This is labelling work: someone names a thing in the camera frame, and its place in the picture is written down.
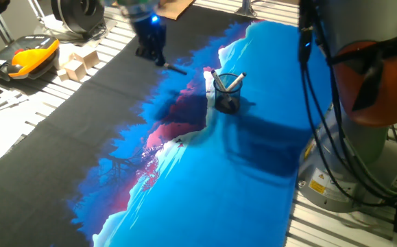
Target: wooden block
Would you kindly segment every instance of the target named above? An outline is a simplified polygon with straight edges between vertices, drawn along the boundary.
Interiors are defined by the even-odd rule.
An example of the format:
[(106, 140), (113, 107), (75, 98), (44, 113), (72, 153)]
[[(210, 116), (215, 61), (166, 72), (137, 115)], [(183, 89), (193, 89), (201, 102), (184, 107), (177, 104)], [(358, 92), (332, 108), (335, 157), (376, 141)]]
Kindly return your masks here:
[(57, 74), (61, 82), (69, 79), (69, 75), (67, 75), (67, 71), (65, 69), (60, 69), (59, 71), (57, 71)]
[(79, 82), (87, 74), (84, 64), (80, 61), (72, 60), (64, 67), (69, 78)]
[(86, 69), (91, 69), (100, 62), (97, 52), (92, 47), (83, 47), (75, 52), (76, 60), (82, 62)]

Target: red shape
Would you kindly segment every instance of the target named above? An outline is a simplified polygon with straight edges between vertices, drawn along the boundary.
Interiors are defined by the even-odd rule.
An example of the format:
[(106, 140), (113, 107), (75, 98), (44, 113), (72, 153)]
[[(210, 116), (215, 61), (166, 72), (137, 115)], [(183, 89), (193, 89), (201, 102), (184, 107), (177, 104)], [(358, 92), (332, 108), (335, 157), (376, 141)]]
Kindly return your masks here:
[(25, 51), (23, 48), (21, 48), (21, 49), (18, 49), (18, 50), (16, 50), (15, 52), (14, 52), (14, 55), (17, 55), (17, 54), (19, 54), (20, 52), (22, 52), (22, 51)]

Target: yellow label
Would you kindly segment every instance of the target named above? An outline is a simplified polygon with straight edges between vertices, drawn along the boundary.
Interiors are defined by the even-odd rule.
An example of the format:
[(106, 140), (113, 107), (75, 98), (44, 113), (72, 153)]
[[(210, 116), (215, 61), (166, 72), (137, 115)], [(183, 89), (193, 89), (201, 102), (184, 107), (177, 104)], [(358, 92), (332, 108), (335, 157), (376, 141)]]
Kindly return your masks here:
[(325, 186), (315, 182), (314, 180), (311, 180), (309, 187), (311, 187), (313, 190), (315, 190), (316, 192), (318, 192), (320, 194), (324, 193)]
[(313, 148), (313, 145), (310, 145), (306, 151), (305, 151), (305, 160), (308, 158), (309, 154), (311, 153), (311, 149)]

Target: pen holder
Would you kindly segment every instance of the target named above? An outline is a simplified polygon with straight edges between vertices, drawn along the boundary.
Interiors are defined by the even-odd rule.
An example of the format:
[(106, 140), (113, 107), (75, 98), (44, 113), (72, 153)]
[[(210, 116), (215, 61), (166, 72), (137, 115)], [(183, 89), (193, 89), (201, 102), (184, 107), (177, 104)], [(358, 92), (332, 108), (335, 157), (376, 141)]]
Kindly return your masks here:
[[(238, 78), (238, 76), (232, 73), (223, 73), (219, 75), (219, 78), (223, 85), (228, 88), (232, 82)], [(230, 92), (224, 92), (214, 80), (213, 87), (215, 87), (215, 108), (222, 113), (237, 113), (241, 106), (242, 81)]]

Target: warning sticker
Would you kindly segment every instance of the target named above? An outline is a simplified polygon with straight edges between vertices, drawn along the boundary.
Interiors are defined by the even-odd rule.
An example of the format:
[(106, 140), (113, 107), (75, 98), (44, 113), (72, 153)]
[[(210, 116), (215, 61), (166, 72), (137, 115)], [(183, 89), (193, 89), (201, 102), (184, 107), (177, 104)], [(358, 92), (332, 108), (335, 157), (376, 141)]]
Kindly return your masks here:
[(313, 151), (314, 146), (315, 146), (315, 140), (312, 140), (310, 142), (310, 144), (308, 145), (308, 147), (306, 147), (305, 154), (304, 154), (304, 159), (305, 160), (309, 157), (309, 155)]
[[(348, 194), (353, 195), (356, 183), (344, 182), (338, 179), (336, 179), (336, 181), (340, 184), (341, 188), (348, 192)], [(329, 175), (320, 171), (318, 168), (314, 171), (309, 187), (327, 198), (340, 202), (349, 202), (349, 198), (338, 190)]]

